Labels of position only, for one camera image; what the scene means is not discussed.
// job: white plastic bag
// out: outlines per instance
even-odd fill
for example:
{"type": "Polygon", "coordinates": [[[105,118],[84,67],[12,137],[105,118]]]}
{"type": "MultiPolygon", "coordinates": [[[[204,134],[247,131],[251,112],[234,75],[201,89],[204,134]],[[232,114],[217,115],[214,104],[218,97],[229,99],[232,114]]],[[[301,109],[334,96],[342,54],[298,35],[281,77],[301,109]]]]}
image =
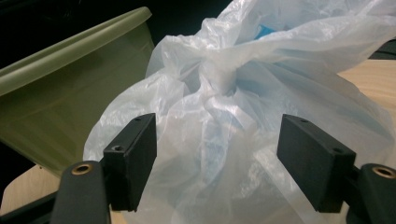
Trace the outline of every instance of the white plastic bag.
{"type": "Polygon", "coordinates": [[[396,36],[394,0],[235,0],[194,36],[168,36],[145,80],[92,129],[84,160],[157,114],[158,158],[130,223],[326,223],[276,157],[282,114],[367,162],[395,166],[389,114],[336,74],[396,36]]]}

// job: green plastic bin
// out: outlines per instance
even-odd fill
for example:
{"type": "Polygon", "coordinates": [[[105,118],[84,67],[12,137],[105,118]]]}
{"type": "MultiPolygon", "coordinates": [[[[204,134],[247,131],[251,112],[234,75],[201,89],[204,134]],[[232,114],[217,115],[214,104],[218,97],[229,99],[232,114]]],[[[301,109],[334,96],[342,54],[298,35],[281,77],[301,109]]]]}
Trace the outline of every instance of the green plastic bin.
{"type": "Polygon", "coordinates": [[[56,175],[81,161],[107,105],[145,76],[150,16],[138,8],[1,69],[0,140],[56,175]]]}

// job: wooden table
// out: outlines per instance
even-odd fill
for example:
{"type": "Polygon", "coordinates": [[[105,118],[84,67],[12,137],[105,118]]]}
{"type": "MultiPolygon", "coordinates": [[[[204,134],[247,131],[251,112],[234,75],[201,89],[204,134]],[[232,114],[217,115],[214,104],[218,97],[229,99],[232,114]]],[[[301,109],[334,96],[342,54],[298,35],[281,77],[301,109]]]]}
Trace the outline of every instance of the wooden table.
{"type": "MultiPolygon", "coordinates": [[[[396,61],[369,60],[340,74],[365,95],[385,107],[396,127],[396,61]]],[[[0,214],[3,215],[57,190],[59,177],[35,166],[11,182],[5,192],[0,214]]],[[[120,213],[111,213],[113,223],[126,223],[120,213]]]]}

